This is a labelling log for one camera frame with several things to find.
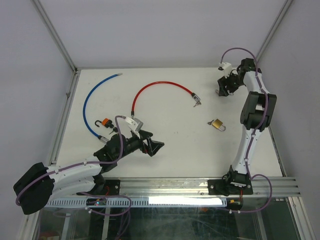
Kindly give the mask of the small brass padlock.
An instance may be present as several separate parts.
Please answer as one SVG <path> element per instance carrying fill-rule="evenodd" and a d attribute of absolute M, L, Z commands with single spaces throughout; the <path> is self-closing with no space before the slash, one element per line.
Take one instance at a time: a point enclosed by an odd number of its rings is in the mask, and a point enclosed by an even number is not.
<path fill-rule="evenodd" d="M 215 93 L 219 96 L 219 97 L 228 97 L 228 96 L 233 96 L 234 93 L 231 92 L 219 92 L 217 89 L 215 90 Z"/>

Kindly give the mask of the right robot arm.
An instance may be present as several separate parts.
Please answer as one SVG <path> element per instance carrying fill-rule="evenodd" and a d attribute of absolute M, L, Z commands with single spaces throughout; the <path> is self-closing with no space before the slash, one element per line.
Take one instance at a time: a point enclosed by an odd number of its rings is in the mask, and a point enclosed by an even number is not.
<path fill-rule="evenodd" d="M 227 174 L 214 184 L 214 189 L 224 196 L 238 193 L 251 195 L 253 154 L 262 132 L 271 123 L 277 96 L 266 89 L 261 69 L 256 67 L 252 58 L 243 59 L 236 69 L 230 63 L 221 62 L 218 69 L 223 72 L 223 77 L 217 81 L 220 97 L 233 94 L 241 86 L 247 88 L 248 95 L 240 114 L 242 135 L 236 157 Z"/>

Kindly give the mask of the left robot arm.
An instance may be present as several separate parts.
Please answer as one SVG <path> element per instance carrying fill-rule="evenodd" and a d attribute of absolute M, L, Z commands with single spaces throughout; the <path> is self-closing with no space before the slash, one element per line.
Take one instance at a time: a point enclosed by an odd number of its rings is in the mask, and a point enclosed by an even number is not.
<path fill-rule="evenodd" d="M 101 195 L 105 182 L 102 174 L 118 165 L 118 161 L 139 150 L 150 157 L 165 144 L 152 140 L 153 133 L 140 130 L 127 138 L 114 134 L 93 155 L 67 166 L 45 166 L 33 164 L 13 185 L 15 203 L 25 215 L 44 208 L 48 202 L 73 194 Z"/>

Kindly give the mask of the red cable lock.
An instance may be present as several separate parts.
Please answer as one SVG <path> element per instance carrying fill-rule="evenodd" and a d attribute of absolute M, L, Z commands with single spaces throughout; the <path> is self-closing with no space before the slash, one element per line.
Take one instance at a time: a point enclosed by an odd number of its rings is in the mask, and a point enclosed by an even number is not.
<path fill-rule="evenodd" d="M 173 89 L 176 89 L 178 94 L 184 92 L 184 95 L 193 99 L 193 105 L 195 105 L 197 101 L 202 103 L 198 94 L 180 83 L 167 80 L 154 81 L 143 86 L 134 96 L 130 108 L 130 116 L 132 118 L 136 115 L 137 103 L 139 102 L 140 97 L 149 89 L 153 90 L 157 97 L 162 97 L 163 99 L 174 94 L 175 91 Z"/>

